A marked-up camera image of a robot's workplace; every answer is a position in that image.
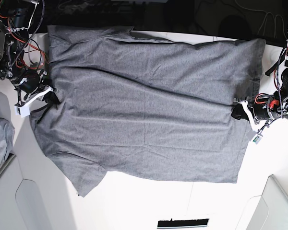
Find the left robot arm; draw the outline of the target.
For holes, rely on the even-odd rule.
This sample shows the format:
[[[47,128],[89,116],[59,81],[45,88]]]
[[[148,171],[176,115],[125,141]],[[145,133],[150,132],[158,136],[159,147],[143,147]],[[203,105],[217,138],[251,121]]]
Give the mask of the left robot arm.
[[[256,131],[258,134],[278,119],[288,120],[288,36],[277,62],[265,72],[266,76],[271,74],[276,87],[273,94],[259,93],[253,99],[246,97],[244,101],[236,101],[231,113],[237,120],[248,120],[252,129],[265,121],[264,126]]]

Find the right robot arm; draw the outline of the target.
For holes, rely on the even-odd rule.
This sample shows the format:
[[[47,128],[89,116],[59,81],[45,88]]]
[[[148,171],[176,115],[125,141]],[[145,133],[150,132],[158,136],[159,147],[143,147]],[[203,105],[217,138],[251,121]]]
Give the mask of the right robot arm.
[[[45,15],[43,0],[0,1],[0,80],[8,79],[17,92],[17,106],[33,99],[58,105],[47,77],[47,55],[33,40]]]

